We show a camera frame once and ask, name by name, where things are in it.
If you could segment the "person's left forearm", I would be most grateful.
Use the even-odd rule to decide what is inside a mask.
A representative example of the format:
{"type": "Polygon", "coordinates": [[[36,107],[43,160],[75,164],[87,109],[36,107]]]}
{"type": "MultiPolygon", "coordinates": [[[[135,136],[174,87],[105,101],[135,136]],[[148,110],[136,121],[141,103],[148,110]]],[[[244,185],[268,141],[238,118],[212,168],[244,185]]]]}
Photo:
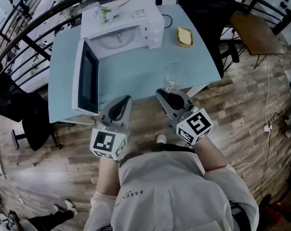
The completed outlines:
{"type": "Polygon", "coordinates": [[[106,158],[100,158],[96,191],[117,197],[120,190],[118,164],[106,158]]]}

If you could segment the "pale blue artificial flowers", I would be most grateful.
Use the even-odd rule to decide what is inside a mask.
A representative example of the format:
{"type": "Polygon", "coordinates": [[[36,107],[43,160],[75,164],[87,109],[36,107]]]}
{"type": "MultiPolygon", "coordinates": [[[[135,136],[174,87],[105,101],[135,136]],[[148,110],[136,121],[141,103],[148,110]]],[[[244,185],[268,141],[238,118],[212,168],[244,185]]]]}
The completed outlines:
{"type": "Polygon", "coordinates": [[[94,7],[94,18],[101,25],[110,24],[115,18],[119,17],[120,8],[126,5],[129,1],[131,0],[127,0],[124,3],[114,7],[107,7],[101,5],[94,7]]]}

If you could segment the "white microwave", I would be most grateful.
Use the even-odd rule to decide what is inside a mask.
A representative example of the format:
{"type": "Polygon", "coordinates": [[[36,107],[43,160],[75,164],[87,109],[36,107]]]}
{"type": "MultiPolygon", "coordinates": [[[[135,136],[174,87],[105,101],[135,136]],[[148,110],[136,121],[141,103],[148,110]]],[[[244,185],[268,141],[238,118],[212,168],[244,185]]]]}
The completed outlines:
{"type": "MultiPolygon", "coordinates": [[[[127,0],[102,6],[114,7],[127,0]]],[[[72,87],[72,109],[97,115],[110,100],[152,96],[162,85],[159,66],[164,18],[153,0],[131,0],[110,24],[99,24],[94,7],[82,13],[72,87]]]]}

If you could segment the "red object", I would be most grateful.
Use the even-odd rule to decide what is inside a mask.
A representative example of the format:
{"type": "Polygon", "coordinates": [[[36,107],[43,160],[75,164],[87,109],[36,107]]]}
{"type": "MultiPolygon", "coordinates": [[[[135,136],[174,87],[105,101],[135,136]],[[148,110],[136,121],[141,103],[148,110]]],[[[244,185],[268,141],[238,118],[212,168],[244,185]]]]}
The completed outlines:
{"type": "Polygon", "coordinates": [[[279,224],[283,219],[291,223],[291,212],[286,210],[284,204],[278,202],[269,204],[265,213],[272,224],[279,224]]]}

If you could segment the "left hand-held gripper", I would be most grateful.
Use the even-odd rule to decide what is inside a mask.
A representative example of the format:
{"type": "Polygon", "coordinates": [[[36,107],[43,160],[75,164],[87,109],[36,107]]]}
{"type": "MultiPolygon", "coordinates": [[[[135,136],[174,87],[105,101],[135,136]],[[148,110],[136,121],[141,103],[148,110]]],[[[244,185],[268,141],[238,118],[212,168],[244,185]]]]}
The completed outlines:
{"type": "Polygon", "coordinates": [[[129,138],[129,121],[132,108],[130,95],[120,96],[103,109],[103,115],[96,127],[92,129],[90,150],[98,157],[117,161],[127,146],[129,138]],[[111,120],[110,117],[122,117],[111,120]]]}

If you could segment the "wooden side table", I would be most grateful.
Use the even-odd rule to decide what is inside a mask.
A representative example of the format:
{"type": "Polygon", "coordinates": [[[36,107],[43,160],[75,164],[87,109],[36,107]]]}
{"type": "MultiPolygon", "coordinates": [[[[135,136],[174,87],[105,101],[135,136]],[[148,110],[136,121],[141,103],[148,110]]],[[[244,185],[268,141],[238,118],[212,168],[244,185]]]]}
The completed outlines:
{"type": "Polygon", "coordinates": [[[269,25],[255,15],[235,12],[226,28],[224,32],[232,30],[233,43],[237,40],[241,41],[242,47],[238,55],[247,50],[251,56],[257,56],[254,68],[270,55],[285,53],[282,43],[269,25]]]}

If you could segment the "clear drinking glass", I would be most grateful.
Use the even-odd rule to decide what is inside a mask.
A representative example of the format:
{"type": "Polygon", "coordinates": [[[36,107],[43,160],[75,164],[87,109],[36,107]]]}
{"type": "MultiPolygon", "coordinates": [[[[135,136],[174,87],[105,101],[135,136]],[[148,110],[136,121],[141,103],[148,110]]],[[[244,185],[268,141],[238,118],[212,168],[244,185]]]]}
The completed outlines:
{"type": "Polygon", "coordinates": [[[170,63],[164,67],[164,88],[167,93],[180,90],[186,83],[185,71],[179,63],[170,63]]]}

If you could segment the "black mesh office chair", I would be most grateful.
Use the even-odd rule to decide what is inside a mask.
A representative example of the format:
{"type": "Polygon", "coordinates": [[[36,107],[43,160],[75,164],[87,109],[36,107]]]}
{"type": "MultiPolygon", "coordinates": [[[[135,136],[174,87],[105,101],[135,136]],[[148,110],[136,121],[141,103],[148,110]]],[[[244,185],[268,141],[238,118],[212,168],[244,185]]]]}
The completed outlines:
{"type": "Polygon", "coordinates": [[[18,150],[19,140],[27,139],[33,151],[40,149],[52,137],[57,148],[63,146],[56,140],[54,125],[49,121],[48,102],[35,92],[22,90],[7,73],[0,74],[0,115],[22,122],[23,134],[12,130],[12,140],[18,150]]]}

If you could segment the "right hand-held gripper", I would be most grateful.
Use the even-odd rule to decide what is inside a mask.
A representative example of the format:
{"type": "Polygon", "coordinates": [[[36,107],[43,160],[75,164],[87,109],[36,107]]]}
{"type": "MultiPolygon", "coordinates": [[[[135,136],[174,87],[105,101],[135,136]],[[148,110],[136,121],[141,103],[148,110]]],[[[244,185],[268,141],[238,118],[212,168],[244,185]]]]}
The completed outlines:
{"type": "Polygon", "coordinates": [[[182,91],[172,92],[166,89],[156,91],[156,97],[163,111],[171,118],[175,133],[194,145],[206,137],[213,128],[213,122],[204,108],[191,104],[189,97],[182,91]]]}

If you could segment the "person's right forearm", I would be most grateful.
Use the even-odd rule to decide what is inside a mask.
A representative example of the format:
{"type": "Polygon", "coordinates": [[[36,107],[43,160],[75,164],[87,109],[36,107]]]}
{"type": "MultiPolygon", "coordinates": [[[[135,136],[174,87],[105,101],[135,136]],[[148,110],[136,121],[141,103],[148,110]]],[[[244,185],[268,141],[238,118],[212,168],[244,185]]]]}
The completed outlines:
{"type": "Polygon", "coordinates": [[[228,164],[225,156],[208,137],[204,137],[194,144],[193,149],[205,172],[223,168],[228,164]]]}

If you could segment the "pale yellow block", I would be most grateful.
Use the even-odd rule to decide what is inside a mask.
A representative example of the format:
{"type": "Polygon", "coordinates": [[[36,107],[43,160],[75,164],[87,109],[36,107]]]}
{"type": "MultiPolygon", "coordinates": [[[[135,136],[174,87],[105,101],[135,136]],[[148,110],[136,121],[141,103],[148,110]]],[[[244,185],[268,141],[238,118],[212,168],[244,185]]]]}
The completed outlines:
{"type": "Polygon", "coordinates": [[[185,45],[191,45],[192,44],[192,37],[191,32],[187,31],[183,28],[178,29],[178,40],[185,45]]]}

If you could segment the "yellow dish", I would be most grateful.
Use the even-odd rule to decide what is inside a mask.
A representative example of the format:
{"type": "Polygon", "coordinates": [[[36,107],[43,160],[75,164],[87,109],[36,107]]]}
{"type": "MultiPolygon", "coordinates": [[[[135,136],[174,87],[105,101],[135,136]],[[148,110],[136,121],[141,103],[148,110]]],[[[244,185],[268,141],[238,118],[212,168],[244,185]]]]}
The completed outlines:
{"type": "Polygon", "coordinates": [[[191,45],[185,45],[185,44],[182,44],[182,43],[178,40],[178,29],[179,29],[179,28],[181,28],[181,27],[178,27],[178,28],[177,28],[177,42],[178,42],[179,46],[181,46],[181,47],[192,47],[192,46],[193,46],[193,35],[192,35],[192,31],[191,31],[190,29],[188,29],[188,28],[183,28],[183,29],[185,29],[185,30],[187,30],[187,31],[190,31],[190,32],[191,32],[191,37],[192,37],[192,44],[191,44],[191,45]]]}

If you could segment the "person's white shirt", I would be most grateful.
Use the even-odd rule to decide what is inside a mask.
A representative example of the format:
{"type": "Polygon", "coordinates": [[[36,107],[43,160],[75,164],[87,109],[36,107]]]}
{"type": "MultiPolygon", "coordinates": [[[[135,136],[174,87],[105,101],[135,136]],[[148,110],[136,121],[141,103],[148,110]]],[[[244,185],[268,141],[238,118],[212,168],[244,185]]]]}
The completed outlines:
{"type": "Polygon", "coordinates": [[[258,205],[231,166],[199,169],[190,152],[147,153],[119,168],[113,197],[96,192],[84,231],[256,231],[258,205]]]}

